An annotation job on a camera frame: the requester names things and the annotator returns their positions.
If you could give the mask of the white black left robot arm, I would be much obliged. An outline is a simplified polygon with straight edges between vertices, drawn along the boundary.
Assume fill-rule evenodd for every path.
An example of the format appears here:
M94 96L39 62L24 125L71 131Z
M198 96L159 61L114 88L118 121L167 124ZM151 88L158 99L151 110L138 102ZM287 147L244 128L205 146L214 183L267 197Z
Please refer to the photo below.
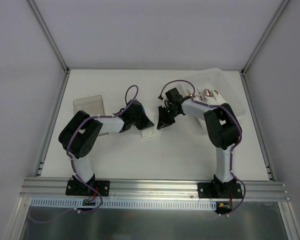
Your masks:
M91 116L80 110L61 131L58 141L70 158L73 179L83 195L91 194L95 188L95 174L88 155L97 137L105 133L124 133L132 126L140 131L155 126L137 100L130 100L125 108L112 115Z

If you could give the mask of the white paper napkin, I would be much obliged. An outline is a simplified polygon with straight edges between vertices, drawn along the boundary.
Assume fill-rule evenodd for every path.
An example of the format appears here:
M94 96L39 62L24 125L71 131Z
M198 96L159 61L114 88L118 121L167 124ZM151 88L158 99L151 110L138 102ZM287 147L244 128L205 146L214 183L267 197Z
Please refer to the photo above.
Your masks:
M148 117L148 119L154 124L154 126L143 129L141 131L142 139L151 139L159 137L162 133L162 130L157 129L159 122L159 114L147 108L145 109L145 114Z

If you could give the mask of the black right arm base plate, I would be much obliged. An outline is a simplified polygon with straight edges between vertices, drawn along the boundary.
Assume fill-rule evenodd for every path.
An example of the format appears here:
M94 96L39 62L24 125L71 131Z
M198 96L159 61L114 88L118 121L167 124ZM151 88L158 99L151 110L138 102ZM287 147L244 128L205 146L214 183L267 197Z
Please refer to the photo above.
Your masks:
M230 199L239 200L243 198L241 185L237 182L216 183L199 182L197 184L197 193L200 199Z

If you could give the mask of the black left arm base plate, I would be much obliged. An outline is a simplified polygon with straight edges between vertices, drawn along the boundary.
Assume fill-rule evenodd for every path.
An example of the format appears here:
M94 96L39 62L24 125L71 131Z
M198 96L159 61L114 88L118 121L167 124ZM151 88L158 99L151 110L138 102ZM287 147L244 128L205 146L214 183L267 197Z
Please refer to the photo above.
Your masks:
M87 187L81 181L79 181L75 176L70 178L67 182L65 195L66 196L92 196L97 195L95 189L102 197L109 196L110 184L108 180L96 180L93 176L87 183L90 187Z

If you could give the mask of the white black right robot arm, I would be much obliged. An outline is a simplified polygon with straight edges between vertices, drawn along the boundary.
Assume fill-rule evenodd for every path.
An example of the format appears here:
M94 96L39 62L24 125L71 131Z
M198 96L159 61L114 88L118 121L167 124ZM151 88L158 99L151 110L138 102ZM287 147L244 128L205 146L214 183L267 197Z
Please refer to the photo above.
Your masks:
M214 193L225 198L237 183L233 173L233 150L242 140L242 128L229 104L211 105L192 96L183 97L177 88L165 93L163 106L158 108L157 129L175 123L179 115L189 115L205 122L208 137L216 148L216 172L212 185Z

